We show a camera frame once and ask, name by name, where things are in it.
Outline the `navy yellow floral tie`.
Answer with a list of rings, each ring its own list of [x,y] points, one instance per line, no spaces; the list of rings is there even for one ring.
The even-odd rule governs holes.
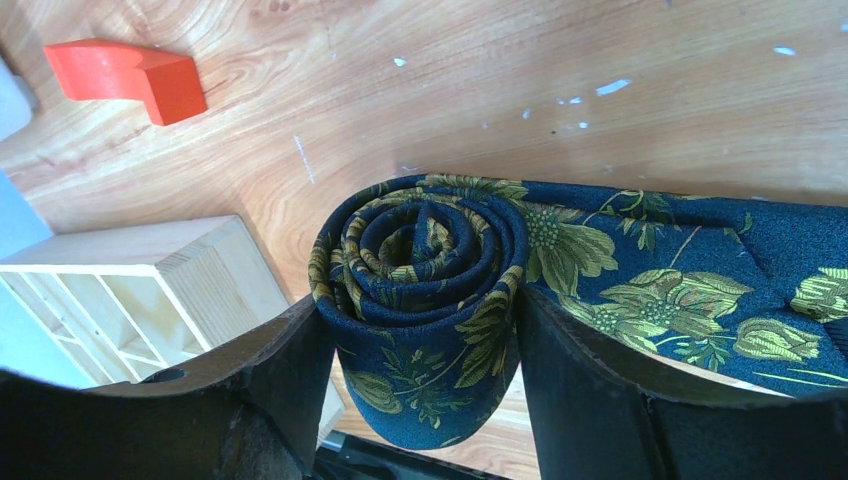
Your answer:
[[[793,397],[847,384],[847,211],[454,174],[373,185],[311,251],[348,391],[392,444],[498,408],[518,290],[632,349]]]

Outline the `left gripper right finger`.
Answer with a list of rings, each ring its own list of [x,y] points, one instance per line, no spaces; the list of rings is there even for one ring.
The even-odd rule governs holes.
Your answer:
[[[516,298],[545,479],[843,479],[847,393],[787,398],[627,347],[537,290]]]

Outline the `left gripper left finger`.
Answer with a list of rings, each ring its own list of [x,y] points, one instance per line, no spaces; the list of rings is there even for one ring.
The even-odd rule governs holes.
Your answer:
[[[310,298],[140,383],[1,375],[5,479],[300,479],[333,357]]]

